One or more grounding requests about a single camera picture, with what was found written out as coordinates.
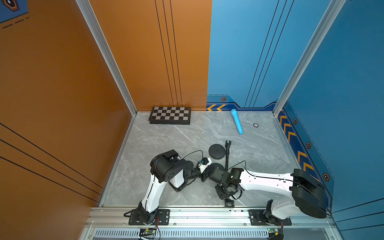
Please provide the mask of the black round stand base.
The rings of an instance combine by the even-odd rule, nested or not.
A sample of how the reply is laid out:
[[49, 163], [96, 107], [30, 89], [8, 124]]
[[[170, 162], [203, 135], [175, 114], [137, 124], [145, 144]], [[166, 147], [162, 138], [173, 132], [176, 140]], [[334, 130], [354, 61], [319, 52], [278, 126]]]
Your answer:
[[213, 169], [219, 169], [221, 171], [225, 171], [226, 170], [225, 167], [223, 165], [219, 164], [219, 163], [212, 163], [210, 166]]

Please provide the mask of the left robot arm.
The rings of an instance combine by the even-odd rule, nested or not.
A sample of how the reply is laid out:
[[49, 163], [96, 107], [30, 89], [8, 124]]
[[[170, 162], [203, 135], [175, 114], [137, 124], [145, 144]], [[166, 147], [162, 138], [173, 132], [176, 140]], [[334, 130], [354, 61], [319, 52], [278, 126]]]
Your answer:
[[196, 165], [182, 159], [175, 150], [155, 156], [151, 163], [151, 180], [145, 197], [138, 205], [138, 212], [147, 225], [154, 223], [161, 195], [167, 183], [176, 192], [188, 185], [188, 180], [200, 178], [212, 164], [210, 158], [203, 157]]

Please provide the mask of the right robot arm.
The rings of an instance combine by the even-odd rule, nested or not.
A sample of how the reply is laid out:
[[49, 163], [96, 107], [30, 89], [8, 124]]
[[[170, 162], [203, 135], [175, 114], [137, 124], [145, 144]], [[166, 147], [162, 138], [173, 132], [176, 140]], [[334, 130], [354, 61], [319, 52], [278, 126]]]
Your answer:
[[253, 190], [282, 195], [281, 199], [267, 202], [262, 218], [267, 225], [280, 226], [299, 213], [317, 219], [328, 215], [324, 185], [301, 169], [287, 174], [264, 174], [241, 168], [230, 172], [215, 168], [209, 179], [217, 183], [215, 189], [222, 200], [237, 192]]

